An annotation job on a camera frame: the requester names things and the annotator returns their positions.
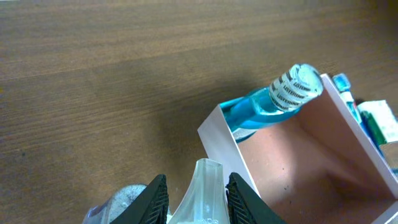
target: blue mouthwash bottle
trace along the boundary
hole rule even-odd
[[[322,91],[318,71],[311,65],[296,64],[271,85],[221,107],[236,142],[241,142],[258,129],[289,119]]]

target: pink box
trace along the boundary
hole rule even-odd
[[[210,159],[242,178],[287,223],[388,223],[398,181],[328,75],[294,118],[236,144],[220,105],[198,129]]]

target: wooden table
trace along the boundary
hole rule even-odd
[[[157,174],[174,211],[201,122],[294,63],[398,111],[397,36],[373,1],[153,2],[0,2],[0,223],[81,223]]]

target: white striped cap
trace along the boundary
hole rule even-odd
[[[272,102],[282,111],[293,111],[321,95],[318,71],[307,64],[296,64],[269,86]]]

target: clear plastic object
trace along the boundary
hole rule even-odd
[[[168,224],[229,223],[223,180],[223,165],[200,159],[191,184]]]

